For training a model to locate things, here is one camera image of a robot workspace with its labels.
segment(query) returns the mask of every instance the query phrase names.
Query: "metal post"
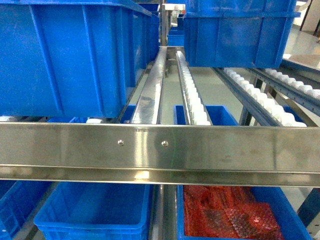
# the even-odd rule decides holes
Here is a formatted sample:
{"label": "metal post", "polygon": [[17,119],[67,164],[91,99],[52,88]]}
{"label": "metal post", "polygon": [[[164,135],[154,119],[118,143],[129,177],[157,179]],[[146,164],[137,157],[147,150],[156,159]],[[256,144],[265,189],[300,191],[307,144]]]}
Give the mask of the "metal post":
{"label": "metal post", "polygon": [[168,26],[168,12],[165,7],[166,0],[162,0],[161,4],[161,28],[160,28],[160,43],[161,46],[167,46],[167,26]]}

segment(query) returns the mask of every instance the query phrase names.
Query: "red mesh bag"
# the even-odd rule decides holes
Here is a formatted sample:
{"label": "red mesh bag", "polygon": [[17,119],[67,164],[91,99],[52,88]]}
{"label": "red mesh bag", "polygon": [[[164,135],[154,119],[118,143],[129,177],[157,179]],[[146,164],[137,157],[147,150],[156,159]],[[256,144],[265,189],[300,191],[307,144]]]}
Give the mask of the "red mesh bag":
{"label": "red mesh bag", "polygon": [[208,204],[206,206],[213,210],[222,210],[226,208],[228,205],[223,190],[219,188],[211,190],[208,198]]}
{"label": "red mesh bag", "polygon": [[204,210],[205,217],[205,231],[207,236],[199,237],[211,237],[211,238],[238,238],[237,232],[230,223],[224,210]]}
{"label": "red mesh bag", "polygon": [[184,234],[190,237],[206,236],[206,224],[201,202],[184,193]]}
{"label": "red mesh bag", "polygon": [[200,185],[185,185],[183,186],[183,192],[200,201],[207,198],[210,194],[207,187]]}
{"label": "red mesh bag", "polygon": [[241,239],[282,240],[283,238],[267,203],[246,203],[224,211]]}

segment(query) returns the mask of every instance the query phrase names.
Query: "metal shelf frame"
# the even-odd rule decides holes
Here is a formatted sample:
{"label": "metal shelf frame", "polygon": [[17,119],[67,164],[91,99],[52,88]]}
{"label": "metal shelf frame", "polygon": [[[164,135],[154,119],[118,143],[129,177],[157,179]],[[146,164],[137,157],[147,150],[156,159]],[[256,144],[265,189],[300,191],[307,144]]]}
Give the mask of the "metal shelf frame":
{"label": "metal shelf frame", "polygon": [[[0,123],[0,179],[320,186],[318,127],[156,124],[166,52],[161,47],[144,85],[131,120],[137,124]],[[251,112],[254,103],[242,99]]]}

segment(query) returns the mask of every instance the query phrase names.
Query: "white roller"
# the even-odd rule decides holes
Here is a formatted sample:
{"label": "white roller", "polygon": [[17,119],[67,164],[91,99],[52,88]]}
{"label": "white roller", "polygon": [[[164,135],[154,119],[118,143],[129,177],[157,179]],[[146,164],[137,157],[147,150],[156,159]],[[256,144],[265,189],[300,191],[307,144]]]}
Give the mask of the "white roller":
{"label": "white roller", "polygon": [[307,91],[312,90],[312,86],[311,85],[302,85],[300,87],[298,87],[298,90],[307,93]]}
{"label": "white roller", "polygon": [[294,81],[290,83],[290,86],[294,87],[295,89],[298,89],[300,86],[303,86],[304,83],[302,81]]}
{"label": "white roller", "polygon": [[262,103],[263,103],[266,99],[268,99],[268,95],[265,94],[265,93],[263,93],[263,92],[257,94],[257,96],[256,96],[256,101],[257,101],[260,105],[262,105]]}
{"label": "white roller", "polygon": [[272,116],[277,119],[279,122],[282,121],[281,115],[285,112],[284,108],[280,105],[274,105],[271,108],[271,114]]}
{"label": "white roller", "polygon": [[186,88],[186,93],[187,94],[193,94],[193,93],[196,93],[197,92],[197,89],[195,87],[187,87]]}
{"label": "white roller", "polygon": [[229,74],[229,76],[230,76],[231,78],[233,78],[235,75],[238,75],[235,71],[234,71],[234,72],[231,72],[231,73]]}
{"label": "white roller", "polygon": [[242,76],[236,77],[236,78],[234,79],[234,81],[236,81],[236,82],[245,81],[245,78],[242,77]]}
{"label": "white roller", "polygon": [[199,97],[195,97],[190,99],[190,105],[200,105],[201,104],[201,99]]}
{"label": "white roller", "polygon": [[261,93],[260,89],[259,88],[251,88],[248,90],[248,94],[250,94],[252,97],[254,95],[258,95],[259,93]]}
{"label": "white roller", "polygon": [[196,85],[191,81],[186,82],[185,85],[187,88],[195,88],[196,87]]}
{"label": "white roller", "polygon": [[306,94],[320,100],[320,89],[312,89],[306,92]]}
{"label": "white roller", "polygon": [[199,111],[197,113],[195,113],[194,115],[194,121],[198,122],[203,122],[203,121],[208,121],[208,116],[207,113],[204,111]]}
{"label": "white roller", "polygon": [[243,86],[243,89],[244,89],[247,93],[249,93],[249,90],[250,90],[250,89],[254,89],[254,88],[255,88],[255,86],[253,86],[252,84],[246,84],[246,85]]}
{"label": "white roller", "polygon": [[282,75],[279,79],[282,81],[282,82],[285,82],[286,79],[289,79],[290,77],[288,75]]}
{"label": "white roller", "polygon": [[191,112],[196,113],[196,112],[204,112],[205,107],[200,103],[200,104],[192,104],[191,105]]}
{"label": "white roller", "polygon": [[270,110],[271,111],[271,108],[275,105],[275,100],[274,99],[271,99],[271,98],[267,98],[267,99],[264,99],[263,101],[261,101],[261,105],[267,109],[268,111]]}
{"label": "white roller", "polygon": [[189,93],[188,95],[187,95],[187,99],[188,99],[188,101],[190,102],[192,99],[196,99],[196,98],[198,98],[199,97],[199,93],[197,93],[197,92],[192,92],[192,93]]}
{"label": "white roller", "polygon": [[17,122],[14,116],[0,116],[0,122]]}
{"label": "white roller", "polygon": [[198,126],[210,126],[211,125],[209,121],[197,121],[195,124]]}
{"label": "white roller", "polygon": [[235,80],[236,78],[241,78],[241,76],[239,74],[233,75],[232,79]]}
{"label": "white roller", "polygon": [[240,82],[239,82],[239,84],[240,84],[240,87],[244,88],[244,87],[245,87],[245,85],[250,84],[250,82],[249,82],[249,81],[247,81],[247,80],[244,80],[244,81],[240,81]]}
{"label": "white roller", "polygon": [[286,78],[283,80],[284,83],[291,85],[292,83],[296,82],[296,79],[293,77]]}
{"label": "white roller", "polygon": [[305,128],[307,125],[303,122],[295,121],[291,123],[292,127]]}
{"label": "white roller", "polygon": [[89,118],[86,123],[87,124],[102,124],[104,121],[99,118]]}
{"label": "white roller", "polygon": [[270,72],[268,72],[271,76],[273,76],[273,74],[277,73],[277,70],[272,69]]}
{"label": "white roller", "polygon": [[296,120],[295,116],[291,113],[284,112],[280,115],[281,123],[285,127],[290,127]]}
{"label": "white roller", "polygon": [[283,74],[282,72],[277,71],[277,72],[271,73],[270,75],[277,79],[277,78],[280,78]]}
{"label": "white roller", "polygon": [[264,71],[265,71],[267,74],[270,74],[271,71],[272,71],[272,69],[271,69],[271,68],[266,68]]}

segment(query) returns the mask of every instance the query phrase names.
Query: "red netting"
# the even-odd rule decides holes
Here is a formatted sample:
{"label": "red netting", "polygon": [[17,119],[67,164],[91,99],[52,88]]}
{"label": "red netting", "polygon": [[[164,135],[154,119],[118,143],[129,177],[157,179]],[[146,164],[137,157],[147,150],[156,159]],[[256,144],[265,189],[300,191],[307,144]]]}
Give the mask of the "red netting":
{"label": "red netting", "polygon": [[267,203],[249,187],[184,186],[184,233],[192,237],[284,240]]}

